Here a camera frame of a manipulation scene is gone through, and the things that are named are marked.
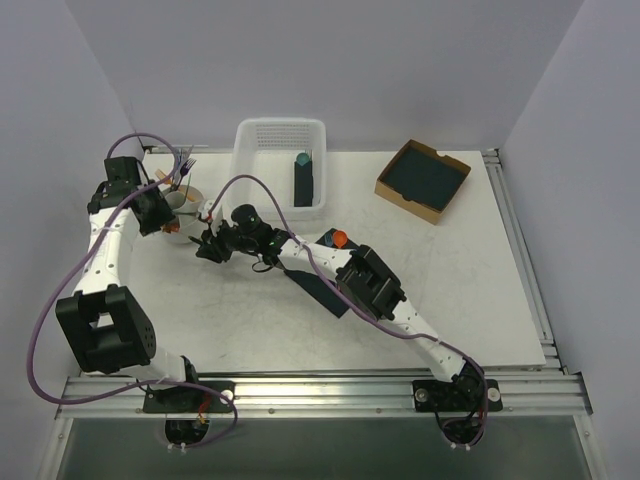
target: screw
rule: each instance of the screw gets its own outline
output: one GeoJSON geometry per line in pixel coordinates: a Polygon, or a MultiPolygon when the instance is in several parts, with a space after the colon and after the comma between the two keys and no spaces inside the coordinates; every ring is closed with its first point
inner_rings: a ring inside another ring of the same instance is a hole
{"type": "MultiPolygon", "coordinates": [[[[231,390],[223,390],[220,393],[225,397],[227,397],[229,400],[233,401],[233,392],[231,390]]],[[[220,403],[222,403],[223,405],[226,405],[227,401],[220,399],[220,403]]]]}
{"type": "Polygon", "coordinates": [[[427,401],[427,398],[429,398],[429,393],[424,388],[419,388],[413,396],[416,402],[424,403],[427,401]]]}
{"type": "Polygon", "coordinates": [[[487,392],[487,396],[491,402],[497,402],[500,400],[500,390],[497,388],[491,387],[487,392]]]}

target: clear plastic container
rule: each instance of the clear plastic container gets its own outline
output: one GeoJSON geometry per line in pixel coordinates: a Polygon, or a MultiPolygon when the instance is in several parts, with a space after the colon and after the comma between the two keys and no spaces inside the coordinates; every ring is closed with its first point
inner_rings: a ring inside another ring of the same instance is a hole
{"type": "MultiPolygon", "coordinates": [[[[231,177],[251,174],[273,192],[287,220],[318,218],[326,203],[327,141],[324,123],[308,118],[250,118],[236,133],[231,177]],[[299,153],[311,156],[313,201],[310,207],[293,206],[294,161],[299,153]]],[[[266,221],[278,214],[260,185],[238,180],[226,195],[228,214],[244,203],[252,204],[266,221]]]]}

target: glass panel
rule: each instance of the glass panel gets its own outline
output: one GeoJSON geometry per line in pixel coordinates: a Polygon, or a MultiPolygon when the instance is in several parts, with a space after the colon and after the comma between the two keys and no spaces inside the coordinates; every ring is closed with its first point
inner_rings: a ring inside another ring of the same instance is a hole
{"type": "Polygon", "coordinates": [[[167,452],[162,426],[75,420],[59,478],[589,478],[572,417],[494,417],[470,452],[449,449],[426,417],[241,420],[230,437],[186,455],[167,452]]]}

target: fork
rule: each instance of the fork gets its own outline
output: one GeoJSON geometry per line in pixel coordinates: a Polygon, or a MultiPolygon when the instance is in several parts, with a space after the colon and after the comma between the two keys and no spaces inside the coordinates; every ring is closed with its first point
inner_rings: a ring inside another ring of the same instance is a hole
{"type": "Polygon", "coordinates": [[[191,155],[191,150],[193,150],[193,147],[180,150],[179,157],[178,157],[178,165],[180,165],[180,167],[178,168],[178,171],[174,174],[173,178],[171,179],[171,184],[172,184],[171,190],[178,189],[184,177],[186,177],[189,174],[189,171],[195,165],[196,159],[189,158],[189,155],[191,155]]]}

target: black mat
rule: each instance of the black mat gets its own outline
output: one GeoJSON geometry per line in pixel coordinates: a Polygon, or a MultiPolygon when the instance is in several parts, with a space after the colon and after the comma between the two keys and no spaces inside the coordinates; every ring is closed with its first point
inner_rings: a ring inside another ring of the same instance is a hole
{"type": "Polygon", "coordinates": [[[438,159],[408,148],[381,180],[405,200],[442,211],[465,177],[465,173],[438,159]]]}
{"type": "MultiPolygon", "coordinates": [[[[332,228],[328,230],[325,235],[333,235],[333,232],[335,231],[336,229],[332,228]]],[[[318,239],[316,242],[318,245],[326,245],[325,235],[318,239]]],[[[342,248],[345,250],[351,250],[358,248],[358,244],[348,240],[347,244],[342,248]]],[[[320,305],[329,310],[336,317],[340,318],[347,312],[347,310],[349,310],[349,307],[347,307],[343,301],[329,289],[329,287],[322,283],[322,280],[320,280],[315,274],[295,270],[288,270],[284,272],[284,274],[300,285],[305,292],[311,295],[318,303],[320,303],[320,305]]]]}

